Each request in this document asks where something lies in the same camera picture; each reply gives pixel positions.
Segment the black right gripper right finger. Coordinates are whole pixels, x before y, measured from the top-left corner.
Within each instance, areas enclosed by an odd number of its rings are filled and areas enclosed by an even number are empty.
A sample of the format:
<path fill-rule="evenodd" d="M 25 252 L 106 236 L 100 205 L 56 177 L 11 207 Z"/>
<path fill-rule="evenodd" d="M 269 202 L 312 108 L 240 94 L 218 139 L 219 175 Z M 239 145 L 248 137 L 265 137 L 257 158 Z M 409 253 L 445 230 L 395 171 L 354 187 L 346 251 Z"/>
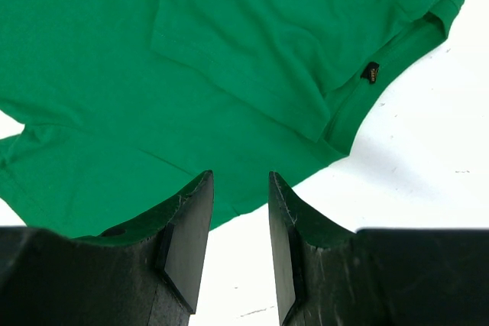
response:
<path fill-rule="evenodd" d="M 486 325 L 485 229 L 352 232 L 269 175 L 281 325 Z"/>

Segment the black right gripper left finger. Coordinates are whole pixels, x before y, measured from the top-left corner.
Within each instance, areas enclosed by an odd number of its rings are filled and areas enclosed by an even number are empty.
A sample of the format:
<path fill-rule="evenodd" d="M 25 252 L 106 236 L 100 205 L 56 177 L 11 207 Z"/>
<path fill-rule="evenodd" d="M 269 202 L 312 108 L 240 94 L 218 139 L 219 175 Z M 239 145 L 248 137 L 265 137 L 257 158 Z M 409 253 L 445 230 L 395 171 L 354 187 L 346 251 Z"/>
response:
<path fill-rule="evenodd" d="M 98 236 L 1 229 L 3 325 L 186 325 L 196 312 L 211 171 Z"/>

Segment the green t-shirt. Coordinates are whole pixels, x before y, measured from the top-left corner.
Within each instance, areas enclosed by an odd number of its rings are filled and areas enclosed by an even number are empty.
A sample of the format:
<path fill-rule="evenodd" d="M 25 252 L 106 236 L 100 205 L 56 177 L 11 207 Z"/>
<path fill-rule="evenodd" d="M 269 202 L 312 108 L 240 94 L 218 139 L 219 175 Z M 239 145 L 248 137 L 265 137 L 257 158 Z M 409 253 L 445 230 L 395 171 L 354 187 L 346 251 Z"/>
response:
<path fill-rule="evenodd" d="M 1 0 L 1 197 L 97 235 L 210 169 L 212 226 L 349 155 L 465 0 Z"/>

